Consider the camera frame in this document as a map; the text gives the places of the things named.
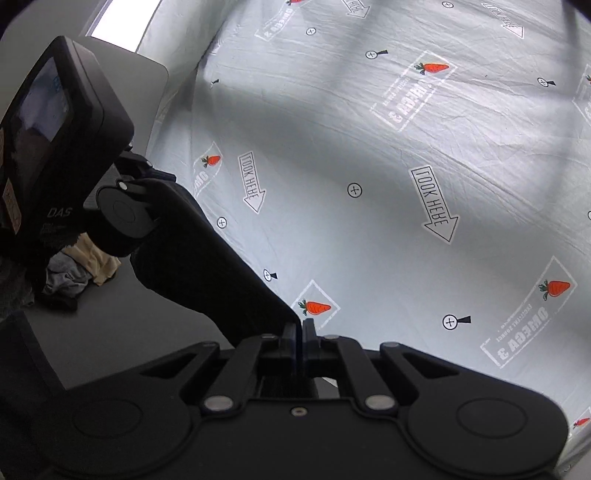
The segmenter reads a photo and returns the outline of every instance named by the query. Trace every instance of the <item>wrinkled fabric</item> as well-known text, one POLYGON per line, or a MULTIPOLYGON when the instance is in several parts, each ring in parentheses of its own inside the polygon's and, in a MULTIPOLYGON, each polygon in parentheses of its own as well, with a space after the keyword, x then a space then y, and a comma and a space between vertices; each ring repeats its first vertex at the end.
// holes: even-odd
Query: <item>wrinkled fabric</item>
POLYGON ((80 235, 73 247, 66 247, 62 251, 90 272, 95 284, 99 286, 111 278, 121 266, 121 262, 117 257, 106 254, 99 249, 87 233, 80 235))
POLYGON ((149 160, 320 335, 536 390, 568 456, 591 439, 590 59, 557 0, 246 0, 149 160))
POLYGON ((65 253, 58 252, 49 260, 47 284, 43 293, 61 293, 73 299, 84 291, 91 279, 92 274, 82 265, 65 253))

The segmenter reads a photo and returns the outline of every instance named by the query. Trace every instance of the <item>camera device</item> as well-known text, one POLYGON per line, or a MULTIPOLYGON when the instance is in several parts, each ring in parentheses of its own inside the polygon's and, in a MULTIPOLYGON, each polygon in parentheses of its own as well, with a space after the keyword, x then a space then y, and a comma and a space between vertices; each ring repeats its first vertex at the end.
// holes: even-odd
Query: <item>camera device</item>
MULTIPOLYGON (((133 124, 94 55, 57 37, 0 124, 0 255, 31 263, 82 232, 129 254, 158 224, 133 124)), ((33 422, 40 480, 550 480, 569 426, 526 388, 409 346, 364 349, 314 322, 202 342, 73 388, 33 422), (321 399, 318 377, 337 381, 321 399)))

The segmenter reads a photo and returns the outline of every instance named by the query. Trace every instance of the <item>bright light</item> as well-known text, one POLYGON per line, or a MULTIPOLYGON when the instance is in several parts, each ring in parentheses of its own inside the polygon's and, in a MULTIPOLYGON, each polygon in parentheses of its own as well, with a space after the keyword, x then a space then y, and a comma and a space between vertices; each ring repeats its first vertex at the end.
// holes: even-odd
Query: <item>bright light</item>
POLYGON ((160 0, 111 0, 88 34, 135 52, 160 0))

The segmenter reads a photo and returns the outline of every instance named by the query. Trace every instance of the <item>carrot print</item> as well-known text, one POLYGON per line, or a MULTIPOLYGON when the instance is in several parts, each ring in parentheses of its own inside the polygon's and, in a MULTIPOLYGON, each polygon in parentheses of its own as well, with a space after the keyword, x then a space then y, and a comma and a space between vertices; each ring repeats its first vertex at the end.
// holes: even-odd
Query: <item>carrot print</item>
POLYGON ((304 315, 308 315, 310 312, 311 315, 319 315, 320 313, 328 312, 330 310, 330 305, 325 303, 318 303, 317 301, 301 301, 298 303, 301 309, 304 309, 304 315))
POLYGON ((589 420, 591 420, 591 419, 580 419, 580 420, 577 420, 576 422, 574 422, 574 424, 573 424, 573 428, 575 428, 575 427, 582 427, 582 426, 583 426, 583 425, 585 425, 585 424, 586 424, 586 423, 587 423, 589 420))
POLYGON ((213 156, 209 156, 208 158, 202 158, 201 161, 203 162, 203 166, 207 168, 207 166, 211 166, 213 167, 214 165, 217 164, 217 162, 220 161, 220 156, 219 155, 213 155, 213 156))
POLYGON ((439 73, 443 70, 447 70, 449 65, 445 65, 443 63, 419 63, 418 65, 414 66, 417 70, 420 70, 421 75, 425 75, 425 72, 429 73, 439 73))
POLYGON ((545 282, 542 285, 538 285, 538 287, 540 288, 540 291, 545 292, 544 300, 548 300, 548 295, 551 297, 557 297, 561 293, 567 291, 570 288, 570 283, 559 280, 552 280, 548 283, 548 280, 545 280, 545 282))

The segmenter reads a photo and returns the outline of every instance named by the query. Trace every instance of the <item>black fabric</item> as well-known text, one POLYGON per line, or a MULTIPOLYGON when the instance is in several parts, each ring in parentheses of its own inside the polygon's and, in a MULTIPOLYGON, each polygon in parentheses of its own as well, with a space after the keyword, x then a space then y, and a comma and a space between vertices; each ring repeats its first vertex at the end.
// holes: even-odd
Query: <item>black fabric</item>
POLYGON ((254 335, 280 335, 296 313, 273 293, 207 221, 191 194, 176 183, 143 179, 160 225, 131 255, 150 290, 211 318, 237 346, 254 335))
POLYGON ((63 390, 24 313, 1 321, 0 471, 6 480, 33 480, 48 467, 31 440, 31 420, 63 390))

